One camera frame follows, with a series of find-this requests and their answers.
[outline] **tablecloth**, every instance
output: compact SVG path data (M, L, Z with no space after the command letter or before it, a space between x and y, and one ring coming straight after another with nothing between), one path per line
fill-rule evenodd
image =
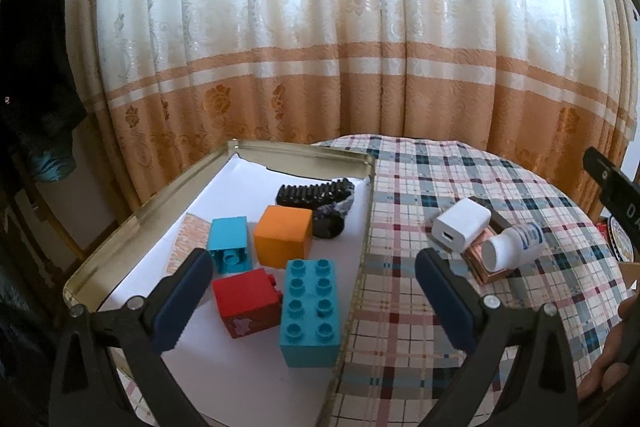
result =
M439 249L457 275L512 307L555 302L581 378L600 354L626 298L620 270L589 218L532 172L460 142L372 135L320 145L376 158L370 248L349 332L344 367L323 418L331 427L415 427L442 395L464 355L453 349L414 279L422 248ZM539 223L548 248L509 278L480 287L459 255L431 240L431 222L456 201L476 196L509 222ZM502 389L514 349L472 425L485 421ZM151 420L140 391L124 380L136 412Z

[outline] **curtain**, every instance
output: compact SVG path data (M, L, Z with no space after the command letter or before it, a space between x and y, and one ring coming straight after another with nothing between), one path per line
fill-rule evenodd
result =
M460 140L599 212L636 126L629 0L67 0L88 140L130 208L226 140Z

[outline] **screw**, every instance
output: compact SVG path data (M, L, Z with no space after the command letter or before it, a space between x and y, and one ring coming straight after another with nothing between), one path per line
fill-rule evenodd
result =
M127 301L127 308L132 312L138 311L145 305L145 298L140 295L135 295Z
M558 308L553 304L553 302L546 303L542 309L548 317L555 317L558 315Z
M83 313L84 313L84 305L83 304L76 304L74 307L72 307L69 310L69 315L71 315L75 319L78 318Z
M484 305L490 310L497 310L502 304L500 299L495 295L485 295L482 302L484 302Z

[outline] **blue lego brick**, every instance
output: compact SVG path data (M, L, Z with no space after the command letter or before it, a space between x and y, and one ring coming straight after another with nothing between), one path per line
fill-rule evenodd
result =
M220 217L211 221L207 250L221 275L251 270L251 255L246 240L246 217Z
M287 263L280 350L289 367L334 367L340 350L340 313L333 261Z

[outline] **human hand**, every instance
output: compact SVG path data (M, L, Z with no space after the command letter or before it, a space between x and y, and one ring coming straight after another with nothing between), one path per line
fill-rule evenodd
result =
M626 365L626 363L614 363L614 360L620 349L626 320L631 315L631 308L634 302L636 302L637 297L638 294L620 303L618 315L622 320L609 331L601 355L593 362L591 370L580 382L578 386L578 401L584 400L593 393L596 393L599 389L602 389L603 393L608 391L614 384L621 380L629 370L629 366Z

